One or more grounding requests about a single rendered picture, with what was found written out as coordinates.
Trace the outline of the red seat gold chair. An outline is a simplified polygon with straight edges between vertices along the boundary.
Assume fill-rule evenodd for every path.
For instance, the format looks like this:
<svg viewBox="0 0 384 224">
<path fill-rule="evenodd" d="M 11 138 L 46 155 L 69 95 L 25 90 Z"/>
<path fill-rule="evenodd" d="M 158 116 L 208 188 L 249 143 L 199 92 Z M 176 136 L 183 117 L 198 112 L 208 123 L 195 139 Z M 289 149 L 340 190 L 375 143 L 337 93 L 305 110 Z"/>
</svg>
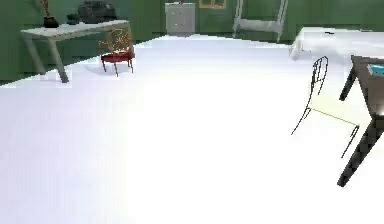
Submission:
<svg viewBox="0 0 384 224">
<path fill-rule="evenodd" d="M 127 30 L 118 28 L 110 31 L 104 41 L 98 42 L 98 50 L 104 71 L 106 71 L 106 62 L 114 65 L 116 76 L 119 76 L 118 62 L 126 62 L 133 71 L 135 52 L 131 36 Z"/>
</svg>

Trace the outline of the white chest of drawers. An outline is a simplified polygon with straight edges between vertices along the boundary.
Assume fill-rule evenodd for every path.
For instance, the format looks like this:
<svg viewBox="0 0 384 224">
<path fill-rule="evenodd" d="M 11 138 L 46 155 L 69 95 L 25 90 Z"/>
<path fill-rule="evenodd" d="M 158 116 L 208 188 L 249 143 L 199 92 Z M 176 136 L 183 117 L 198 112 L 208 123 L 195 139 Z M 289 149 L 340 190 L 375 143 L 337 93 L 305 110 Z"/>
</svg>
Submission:
<svg viewBox="0 0 384 224">
<path fill-rule="evenodd" d="M 165 17 L 168 35 L 189 36 L 195 33 L 194 3 L 166 3 Z"/>
</svg>

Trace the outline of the dark grey lumpy bag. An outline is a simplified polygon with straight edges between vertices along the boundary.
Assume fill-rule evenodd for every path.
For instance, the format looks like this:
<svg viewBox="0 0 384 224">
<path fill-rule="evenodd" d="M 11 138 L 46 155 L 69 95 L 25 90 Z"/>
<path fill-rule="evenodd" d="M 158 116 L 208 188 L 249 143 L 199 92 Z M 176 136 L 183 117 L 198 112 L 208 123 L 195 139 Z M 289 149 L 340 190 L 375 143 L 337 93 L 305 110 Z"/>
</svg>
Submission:
<svg viewBox="0 0 384 224">
<path fill-rule="evenodd" d="M 116 20 L 114 7 L 102 0 L 85 0 L 78 7 L 80 20 L 86 24 L 97 24 Z"/>
</svg>

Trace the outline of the pale grey long table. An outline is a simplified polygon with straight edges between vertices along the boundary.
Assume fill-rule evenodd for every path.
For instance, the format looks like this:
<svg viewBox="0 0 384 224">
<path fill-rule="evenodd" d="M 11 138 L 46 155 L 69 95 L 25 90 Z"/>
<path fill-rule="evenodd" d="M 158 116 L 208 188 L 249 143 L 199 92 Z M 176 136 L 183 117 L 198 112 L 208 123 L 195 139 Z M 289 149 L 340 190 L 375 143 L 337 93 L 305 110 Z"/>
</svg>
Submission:
<svg viewBox="0 0 384 224">
<path fill-rule="evenodd" d="M 34 41 L 44 41 L 48 44 L 48 49 L 53 58 L 62 83 L 68 83 L 69 78 L 66 74 L 60 53 L 57 48 L 57 42 L 70 40 L 77 37 L 98 34 L 112 31 L 113 29 L 126 29 L 129 35 L 132 35 L 131 23 L 128 20 L 113 20 L 97 24 L 85 24 L 80 22 L 76 25 L 62 24 L 57 28 L 38 27 L 33 29 L 21 30 L 20 33 L 26 43 L 27 49 L 32 57 L 34 65 L 39 75 L 45 75 L 46 70 Z"/>
</svg>

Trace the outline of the white bed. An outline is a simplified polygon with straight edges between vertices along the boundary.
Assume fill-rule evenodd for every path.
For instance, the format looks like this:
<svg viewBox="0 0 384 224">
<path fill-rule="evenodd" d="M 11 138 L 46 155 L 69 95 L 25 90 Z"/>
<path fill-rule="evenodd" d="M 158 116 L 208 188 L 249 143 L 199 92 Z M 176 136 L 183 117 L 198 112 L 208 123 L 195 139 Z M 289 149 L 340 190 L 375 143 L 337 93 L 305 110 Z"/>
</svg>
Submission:
<svg viewBox="0 0 384 224">
<path fill-rule="evenodd" d="M 384 32 L 303 27 L 289 48 L 289 56 L 297 60 L 302 51 L 340 57 L 384 58 Z"/>
</svg>

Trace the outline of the black vase with twigs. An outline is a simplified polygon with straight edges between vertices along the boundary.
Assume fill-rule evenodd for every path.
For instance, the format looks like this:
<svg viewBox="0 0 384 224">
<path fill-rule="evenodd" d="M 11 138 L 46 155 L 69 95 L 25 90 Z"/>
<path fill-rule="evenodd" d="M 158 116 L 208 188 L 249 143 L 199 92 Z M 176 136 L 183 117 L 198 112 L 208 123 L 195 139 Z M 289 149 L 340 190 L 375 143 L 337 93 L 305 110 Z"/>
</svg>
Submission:
<svg viewBox="0 0 384 224">
<path fill-rule="evenodd" d="M 45 28 L 58 28 L 59 23 L 49 12 L 48 0 L 39 0 L 39 2 L 41 3 L 41 5 L 44 9 L 44 12 L 45 12 L 44 22 L 43 22 L 44 27 Z"/>
</svg>

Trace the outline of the dark brown table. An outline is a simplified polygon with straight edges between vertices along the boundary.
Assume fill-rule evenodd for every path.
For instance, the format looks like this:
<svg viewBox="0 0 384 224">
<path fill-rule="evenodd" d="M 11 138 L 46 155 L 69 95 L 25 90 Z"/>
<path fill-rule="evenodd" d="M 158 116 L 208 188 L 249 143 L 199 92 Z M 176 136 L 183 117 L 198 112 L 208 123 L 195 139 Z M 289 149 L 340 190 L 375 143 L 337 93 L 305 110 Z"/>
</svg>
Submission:
<svg viewBox="0 0 384 224">
<path fill-rule="evenodd" d="M 339 99 L 344 101 L 347 98 L 352 84 L 355 79 L 358 79 L 371 121 L 339 177 L 337 185 L 340 187 L 344 187 L 348 183 L 384 133 L 384 76 L 374 76 L 368 69 L 370 64 L 384 65 L 384 58 L 352 55 L 351 61 L 352 68 Z"/>
</svg>

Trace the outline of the teal book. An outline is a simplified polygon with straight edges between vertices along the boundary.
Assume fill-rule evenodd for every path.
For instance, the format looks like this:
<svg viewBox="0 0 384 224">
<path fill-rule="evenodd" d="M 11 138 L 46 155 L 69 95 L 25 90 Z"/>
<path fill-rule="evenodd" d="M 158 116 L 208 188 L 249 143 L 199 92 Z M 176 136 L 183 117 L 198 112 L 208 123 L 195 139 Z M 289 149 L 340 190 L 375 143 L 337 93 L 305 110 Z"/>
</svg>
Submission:
<svg viewBox="0 0 384 224">
<path fill-rule="evenodd" d="M 382 64 L 368 64 L 368 71 L 372 76 L 384 77 L 384 65 Z"/>
</svg>

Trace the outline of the white leaning shelf frame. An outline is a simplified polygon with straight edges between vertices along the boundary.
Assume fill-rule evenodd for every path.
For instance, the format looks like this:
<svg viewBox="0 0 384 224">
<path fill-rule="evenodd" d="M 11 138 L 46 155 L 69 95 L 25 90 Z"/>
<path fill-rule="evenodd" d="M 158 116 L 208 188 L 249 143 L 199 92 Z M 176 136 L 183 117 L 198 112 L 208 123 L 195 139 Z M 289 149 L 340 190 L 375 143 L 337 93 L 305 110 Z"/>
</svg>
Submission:
<svg viewBox="0 0 384 224">
<path fill-rule="evenodd" d="M 284 29 L 284 22 L 289 0 L 280 0 L 278 16 L 275 21 L 245 19 L 242 17 L 243 5 L 244 0 L 237 0 L 232 37 L 236 37 L 238 29 L 248 31 L 274 32 L 277 34 L 277 42 L 279 42 Z"/>
</svg>

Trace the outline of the gold framed wall picture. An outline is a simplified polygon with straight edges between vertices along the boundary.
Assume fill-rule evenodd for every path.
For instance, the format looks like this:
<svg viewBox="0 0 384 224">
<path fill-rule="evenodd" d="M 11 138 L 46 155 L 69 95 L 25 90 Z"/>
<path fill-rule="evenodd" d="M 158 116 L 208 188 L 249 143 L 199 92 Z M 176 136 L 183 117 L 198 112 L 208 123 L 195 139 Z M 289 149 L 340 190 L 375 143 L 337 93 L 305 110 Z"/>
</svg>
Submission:
<svg viewBox="0 0 384 224">
<path fill-rule="evenodd" d="M 202 9 L 225 9 L 226 0 L 199 0 L 199 7 Z"/>
</svg>

